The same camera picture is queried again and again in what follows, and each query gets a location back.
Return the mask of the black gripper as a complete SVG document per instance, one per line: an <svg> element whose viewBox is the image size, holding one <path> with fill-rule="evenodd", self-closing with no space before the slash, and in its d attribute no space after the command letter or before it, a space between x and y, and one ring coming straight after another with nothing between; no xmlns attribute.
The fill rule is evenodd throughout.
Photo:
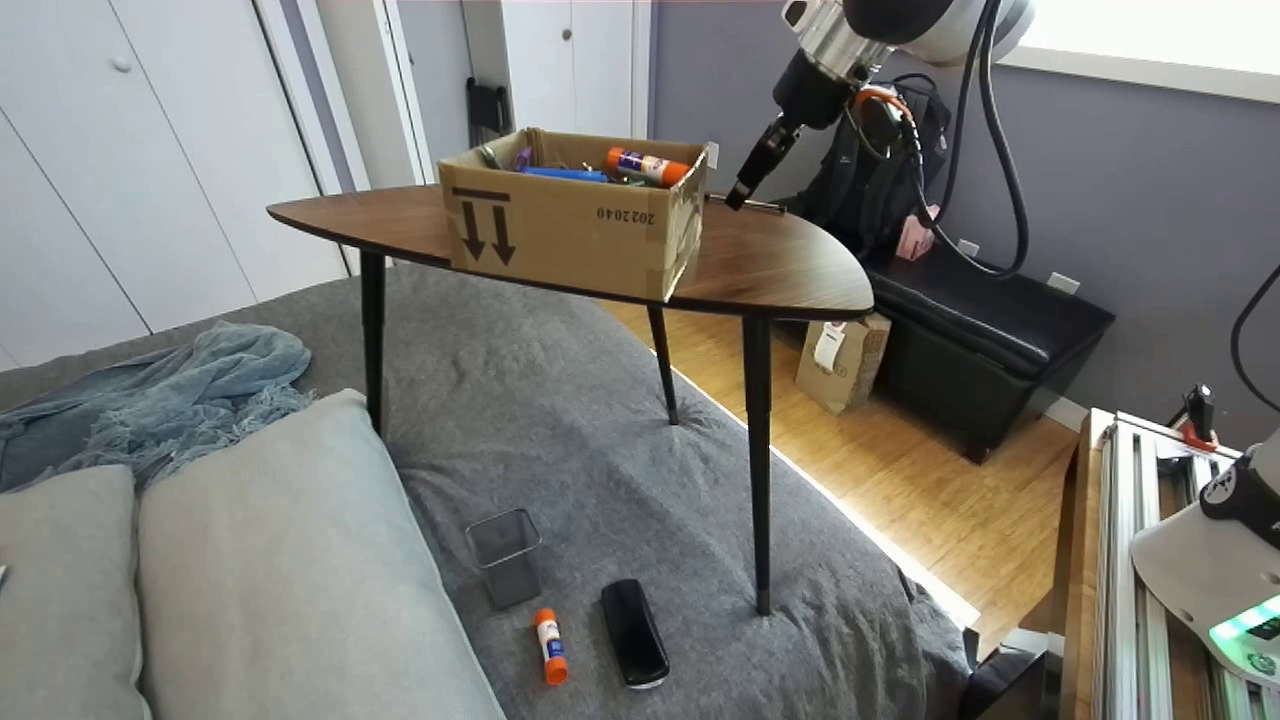
<svg viewBox="0 0 1280 720"><path fill-rule="evenodd" d="M829 128L844 112L848 97L853 85L844 77L829 77L818 62L794 51L770 87L781 115L753 142L723 203L742 206L756 195L756 188L775 170L775 165L793 151L798 128Z"/></svg>

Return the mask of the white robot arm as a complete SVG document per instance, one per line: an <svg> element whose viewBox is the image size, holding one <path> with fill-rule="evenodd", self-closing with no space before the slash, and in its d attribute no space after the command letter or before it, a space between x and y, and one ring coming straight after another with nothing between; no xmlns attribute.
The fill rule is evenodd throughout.
<svg viewBox="0 0 1280 720"><path fill-rule="evenodd" d="M1006 55L1037 0L783 0L794 51L770 85L775 119L740 165L727 206L742 206L803 128L829 128L893 51L952 68L971 51Z"/></svg>

